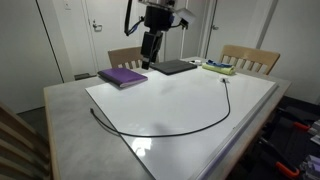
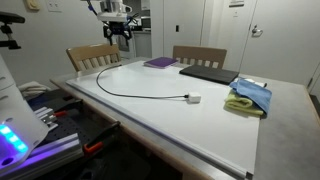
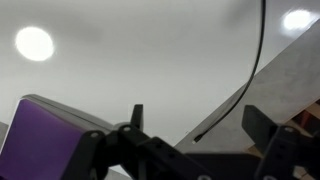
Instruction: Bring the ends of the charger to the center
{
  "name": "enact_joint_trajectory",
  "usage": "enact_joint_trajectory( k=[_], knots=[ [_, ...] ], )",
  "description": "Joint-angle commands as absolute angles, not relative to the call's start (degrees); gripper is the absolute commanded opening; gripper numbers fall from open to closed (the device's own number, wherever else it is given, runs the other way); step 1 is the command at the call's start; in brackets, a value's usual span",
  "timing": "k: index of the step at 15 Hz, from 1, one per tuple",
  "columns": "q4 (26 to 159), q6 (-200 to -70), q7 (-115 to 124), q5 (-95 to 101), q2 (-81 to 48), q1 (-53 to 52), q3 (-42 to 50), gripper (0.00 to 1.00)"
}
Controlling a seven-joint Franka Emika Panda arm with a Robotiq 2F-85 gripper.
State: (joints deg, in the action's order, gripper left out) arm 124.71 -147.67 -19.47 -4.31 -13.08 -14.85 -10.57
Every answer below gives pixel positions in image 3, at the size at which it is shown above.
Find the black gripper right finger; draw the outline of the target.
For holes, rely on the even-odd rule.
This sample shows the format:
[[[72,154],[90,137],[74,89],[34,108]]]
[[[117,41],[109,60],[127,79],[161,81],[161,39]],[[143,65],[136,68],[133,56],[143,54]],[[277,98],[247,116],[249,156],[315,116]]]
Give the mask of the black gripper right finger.
[[[295,167],[302,167],[320,180],[320,137],[277,124],[254,105],[244,107],[241,126],[263,154],[255,172],[257,180],[296,180]]]

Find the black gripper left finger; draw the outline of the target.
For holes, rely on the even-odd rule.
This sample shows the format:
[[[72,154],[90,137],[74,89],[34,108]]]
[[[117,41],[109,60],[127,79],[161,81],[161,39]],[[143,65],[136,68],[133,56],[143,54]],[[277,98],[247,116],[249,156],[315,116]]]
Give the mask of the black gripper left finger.
[[[121,165],[133,180],[213,180],[203,165],[158,137],[143,132],[143,105],[134,106],[129,124],[109,134],[84,133],[61,180],[103,180],[112,166]]]

